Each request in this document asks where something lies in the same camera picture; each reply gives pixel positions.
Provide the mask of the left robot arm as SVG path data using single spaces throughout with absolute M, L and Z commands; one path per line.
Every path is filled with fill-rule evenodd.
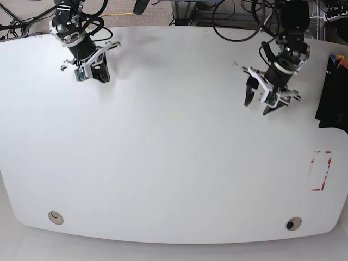
M 263 41 L 259 55 L 268 65 L 265 72 L 253 67 L 244 68 L 249 75 L 244 105 L 252 102 L 258 88 L 263 89 L 260 102 L 270 110 L 288 106 L 291 100 L 301 100 L 298 91 L 288 88 L 288 81 L 299 72 L 310 56 L 310 46 L 304 34 L 310 24 L 307 1 L 251 1 L 251 14 L 256 23 L 255 36 L 261 30 L 278 44 L 274 54 L 270 43 Z

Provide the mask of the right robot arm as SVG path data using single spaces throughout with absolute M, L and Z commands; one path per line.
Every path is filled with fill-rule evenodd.
M 74 74 L 79 82 L 90 78 L 101 83 L 110 81 L 106 53 L 118 47 L 120 43 L 104 38 L 105 45 L 101 47 L 91 39 L 91 36 L 105 28 L 101 13 L 107 3 L 104 1 L 98 12 L 87 14 L 82 11 L 83 1 L 55 2 L 55 15 L 50 21 L 49 32 L 72 53 L 73 60 L 70 64 L 76 67 Z M 244 68 L 249 75 L 244 105 L 248 106 L 251 103 L 256 89 L 261 86 L 264 92 L 260 101 L 266 105 L 263 113 L 267 114 L 288 106 L 298 93 L 287 88 L 288 79 L 285 77 L 285 67 L 281 64 L 284 59 L 273 58 L 267 42 L 263 42 L 261 48 L 267 55 L 270 65 L 266 72 L 252 67 Z

